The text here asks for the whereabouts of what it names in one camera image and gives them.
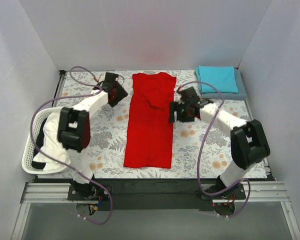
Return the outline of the red t shirt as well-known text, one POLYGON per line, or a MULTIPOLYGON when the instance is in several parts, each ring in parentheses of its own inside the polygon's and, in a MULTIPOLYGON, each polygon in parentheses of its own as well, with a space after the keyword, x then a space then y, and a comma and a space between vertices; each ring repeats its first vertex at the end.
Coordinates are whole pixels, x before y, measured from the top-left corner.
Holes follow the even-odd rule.
POLYGON ((132 75, 124 167, 171 168, 174 127, 169 116, 176 82, 166 72, 132 75))

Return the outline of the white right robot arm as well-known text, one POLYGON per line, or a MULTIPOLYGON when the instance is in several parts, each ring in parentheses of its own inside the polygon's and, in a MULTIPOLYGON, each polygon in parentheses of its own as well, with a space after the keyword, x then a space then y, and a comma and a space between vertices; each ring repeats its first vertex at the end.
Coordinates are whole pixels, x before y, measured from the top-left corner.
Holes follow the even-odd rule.
POLYGON ((197 159, 197 181, 199 191, 209 197, 219 196, 227 199, 235 192, 237 186, 246 173, 260 163, 271 153, 263 126, 254 119, 246 121, 222 110, 223 104, 217 105, 210 100, 198 104, 179 103, 169 104, 169 122, 193 122, 195 118, 209 122, 203 136, 197 159), (231 162, 219 175, 215 184, 206 190, 203 189, 200 178, 200 162, 203 147, 211 127, 214 126, 230 137, 231 162))

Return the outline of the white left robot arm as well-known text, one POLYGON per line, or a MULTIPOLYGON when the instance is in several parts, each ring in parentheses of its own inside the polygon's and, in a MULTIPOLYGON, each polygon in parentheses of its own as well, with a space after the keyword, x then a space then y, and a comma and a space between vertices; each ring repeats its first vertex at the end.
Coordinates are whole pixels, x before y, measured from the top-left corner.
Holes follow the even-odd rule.
POLYGON ((86 148, 91 141, 90 119, 104 105, 114 107, 127 96, 128 93, 115 76, 97 84, 90 94, 83 96, 81 102, 60 110, 57 140, 70 160, 65 166, 74 171, 70 184, 85 200, 93 199, 98 192, 98 186, 91 183, 94 174, 85 161, 86 148))

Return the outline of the floral patterned table cloth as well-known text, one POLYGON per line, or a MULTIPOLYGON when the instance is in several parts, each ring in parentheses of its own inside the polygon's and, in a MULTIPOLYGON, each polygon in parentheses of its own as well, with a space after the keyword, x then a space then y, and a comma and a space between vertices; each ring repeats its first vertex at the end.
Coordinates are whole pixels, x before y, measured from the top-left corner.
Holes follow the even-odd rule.
MULTIPOLYGON (((197 159, 200 145, 209 123, 195 120, 190 123, 176 122, 173 129, 173 148, 171 168, 124 167, 127 144, 127 127, 129 122, 130 102, 133 95, 132 75, 142 71, 117 70, 123 76, 123 88, 128 92, 114 108, 102 107, 90 120, 91 140, 87 148, 87 162, 97 178, 187 178, 197 177, 197 159)), ((194 70, 145 70, 145 74, 166 72, 177 78, 175 90, 179 85, 196 81, 194 70)), ((74 81, 67 73, 63 81, 62 96, 79 96, 89 94, 91 87, 74 81)), ((222 109, 235 117, 250 120, 250 113, 245 101, 226 100, 222 109)), ((200 161, 201 178, 216 178, 231 162, 230 138, 220 130, 212 127, 204 144, 200 161)), ((250 179, 266 179, 265 161, 255 165, 246 175, 250 179)))

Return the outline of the folded turquoise t shirt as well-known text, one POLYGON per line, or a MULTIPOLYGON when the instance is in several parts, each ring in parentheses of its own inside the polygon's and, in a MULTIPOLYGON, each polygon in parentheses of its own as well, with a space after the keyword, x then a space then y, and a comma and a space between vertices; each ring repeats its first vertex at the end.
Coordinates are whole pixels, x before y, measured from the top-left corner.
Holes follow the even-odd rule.
POLYGON ((220 93, 238 93, 233 66, 197 66, 199 82, 214 86, 220 93))

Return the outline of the folded grey-blue t shirt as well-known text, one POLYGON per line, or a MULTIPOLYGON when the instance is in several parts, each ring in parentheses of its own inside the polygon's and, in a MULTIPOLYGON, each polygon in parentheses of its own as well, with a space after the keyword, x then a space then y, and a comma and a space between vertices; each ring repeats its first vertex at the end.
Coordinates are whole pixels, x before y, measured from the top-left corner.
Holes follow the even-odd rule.
MULTIPOLYGON (((238 69, 234 69, 234 78, 237 85, 238 93, 222 93, 225 100, 244 101, 247 97, 245 86, 242 80, 241 72, 238 69)), ((202 93, 201 96, 207 99, 221 99, 217 92, 214 93, 202 93)))

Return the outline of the white t shirt in basket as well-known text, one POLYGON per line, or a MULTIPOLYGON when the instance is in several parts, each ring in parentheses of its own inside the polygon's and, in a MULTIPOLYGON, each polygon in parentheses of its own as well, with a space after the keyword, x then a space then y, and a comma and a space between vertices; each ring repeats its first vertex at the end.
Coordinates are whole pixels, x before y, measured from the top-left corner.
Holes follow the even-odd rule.
MULTIPOLYGON (((59 120, 60 120, 60 113, 51 113, 43 127, 44 133, 44 141, 43 146, 40 150, 47 155, 57 159, 60 162, 70 164, 71 160, 63 145, 58 141, 57 134, 58 134, 58 127, 59 127, 59 120)), ((44 156, 42 153, 38 153, 33 160, 35 162, 42 162, 45 163, 45 167, 43 171, 57 171, 59 172, 61 167, 65 165, 58 163, 50 158, 44 156)))

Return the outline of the black garment in basket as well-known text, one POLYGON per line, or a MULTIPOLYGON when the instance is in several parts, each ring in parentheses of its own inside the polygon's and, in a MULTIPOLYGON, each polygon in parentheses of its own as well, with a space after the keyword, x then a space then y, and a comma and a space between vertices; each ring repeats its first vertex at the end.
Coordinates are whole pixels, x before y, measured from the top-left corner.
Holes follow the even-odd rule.
MULTIPOLYGON (((44 128, 44 125, 47 121, 47 118, 45 118, 40 126, 40 130, 39 130, 39 133, 38 133, 38 136, 36 138, 36 145, 41 148, 43 145, 44 145, 44 131, 43 131, 43 128, 44 128)), ((34 169, 37 169, 37 170, 43 170, 44 167, 46 166, 46 163, 45 162, 36 162, 34 160, 32 160, 31 162, 31 166, 34 168, 34 169)))

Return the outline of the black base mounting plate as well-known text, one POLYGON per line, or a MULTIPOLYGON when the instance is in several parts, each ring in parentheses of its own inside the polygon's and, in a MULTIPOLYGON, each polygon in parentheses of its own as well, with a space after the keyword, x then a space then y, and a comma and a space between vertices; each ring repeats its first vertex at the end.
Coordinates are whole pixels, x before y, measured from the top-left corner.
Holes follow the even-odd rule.
POLYGON ((107 188, 110 196, 102 188, 89 183, 79 186, 72 182, 68 190, 69 201, 84 204, 101 201, 99 211, 114 210, 178 210, 195 209, 213 211, 213 201, 229 204, 244 200, 243 185, 234 187, 219 196, 203 195, 194 178, 104 178, 99 183, 107 188))

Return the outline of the white plastic laundry basket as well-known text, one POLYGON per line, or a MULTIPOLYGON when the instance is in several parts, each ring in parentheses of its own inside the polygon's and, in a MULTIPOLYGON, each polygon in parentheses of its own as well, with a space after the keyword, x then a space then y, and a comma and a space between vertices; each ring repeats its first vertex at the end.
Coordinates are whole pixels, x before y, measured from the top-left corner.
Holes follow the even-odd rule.
POLYGON ((64 165, 64 167, 60 168, 59 172, 57 172, 56 170, 43 171, 43 170, 35 169, 31 165, 32 160, 34 160, 34 157, 37 155, 37 154, 34 155, 34 151, 36 150, 34 143, 36 142, 42 122, 44 121, 45 118, 48 118, 50 114, 60 113, 61 109, 62 109, 61 107, 46 108, 46 109, 39 111, 39 113, 36 114, 34 121, 33 121, 33 126, 32 126, 32 134, 33 134, 34 141, 32 141, 31 137, 28 136, 27 142, 26 142, 26 145, 25 145, 25 148, 23 151, 22 160, 21 160, 21 165, 25 172, 27 172, 29 174, 34 174, 34 175, 48 175, 48 174, 55 174, 55 173, 62 172, 67 168, 67 165, 64 165))

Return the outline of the aluminium frame rail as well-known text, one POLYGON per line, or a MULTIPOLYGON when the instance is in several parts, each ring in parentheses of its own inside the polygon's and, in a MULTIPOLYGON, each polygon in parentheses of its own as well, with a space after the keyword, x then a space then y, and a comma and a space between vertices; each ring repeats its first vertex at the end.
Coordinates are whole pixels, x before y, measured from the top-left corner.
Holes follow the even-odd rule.
MULTIPOLYGON (((250 183, 250 202, 289 202, 285 184, 280 181, 255 181, 250 183)), ((70 203, 69 183, 27 183, 21 203, 70 203)))

